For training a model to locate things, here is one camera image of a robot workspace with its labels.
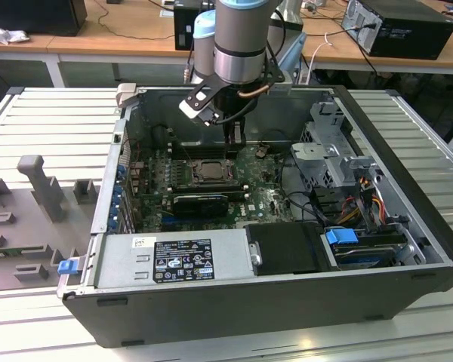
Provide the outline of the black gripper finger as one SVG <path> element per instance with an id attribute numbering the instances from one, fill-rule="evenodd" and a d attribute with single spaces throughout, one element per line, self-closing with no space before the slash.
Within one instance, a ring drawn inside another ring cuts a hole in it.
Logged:
<path id="1" fill-rule="evenodd" d="M 245 125 L 225 124 L 224 125 L 225 157 L 236 159 L 238 153 L 245 148 Z"/>

